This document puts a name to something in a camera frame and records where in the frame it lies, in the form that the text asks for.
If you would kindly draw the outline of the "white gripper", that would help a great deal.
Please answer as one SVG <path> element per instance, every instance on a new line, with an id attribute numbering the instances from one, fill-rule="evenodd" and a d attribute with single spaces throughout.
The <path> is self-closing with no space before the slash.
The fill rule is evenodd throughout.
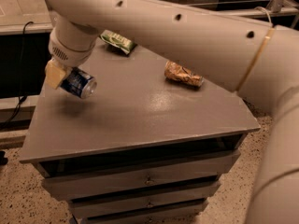
<path id="1" fill-rule="evenodd" d="M 76 24 L 58 15 L 49 42 L 55 60 L 49 60 L 45 67 L 45 82 L 57 90 L 70 75 L 70 67 L 78 67 L 89 59 L 101 33 L 101 28 Z"/>

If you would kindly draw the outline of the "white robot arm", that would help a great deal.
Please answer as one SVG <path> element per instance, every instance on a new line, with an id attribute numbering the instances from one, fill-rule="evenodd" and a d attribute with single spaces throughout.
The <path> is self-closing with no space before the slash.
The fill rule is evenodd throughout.
<path id="1" fill-rule="evenodd" d="M 299 223 L 299 34 L 267 22 L 159 0 L 46 0 L 52 44 L 77 66 L 110 30 L 269 113 L 273 125 L 246 224 Z"/>

